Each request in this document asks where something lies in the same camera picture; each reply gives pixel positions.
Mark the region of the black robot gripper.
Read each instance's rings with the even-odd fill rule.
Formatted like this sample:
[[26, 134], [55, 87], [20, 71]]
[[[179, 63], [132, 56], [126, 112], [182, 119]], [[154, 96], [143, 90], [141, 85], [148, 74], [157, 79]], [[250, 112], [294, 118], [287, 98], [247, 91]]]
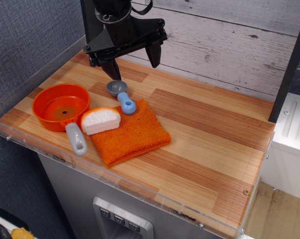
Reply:
[[153, 68], [160, 64], [161, 45], [167, 40], [162, 18], [139, 19], [133, 16], [113, 24], [106, 24], [105, 49], [96, 51], [103, 71], [112, 79], [121, 81], [115, 58], [145, 49]]

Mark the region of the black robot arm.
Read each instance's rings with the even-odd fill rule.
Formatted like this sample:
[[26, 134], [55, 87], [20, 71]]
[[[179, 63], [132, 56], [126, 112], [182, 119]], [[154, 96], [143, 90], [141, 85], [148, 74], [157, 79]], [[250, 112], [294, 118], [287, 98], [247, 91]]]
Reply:
[[111, 79], [120, 81], [115, 59], [143, 48], [152, 67], [160, 64], [161, 45], [167, 39], [164, 20], [131, 15], [147, 14], [152, 1], [143, 10], [134, 9], [129, 0], [83, 0], [81, 6], [86, 33], [83, 51], [89, 56], [90, 66], [101, 67]]

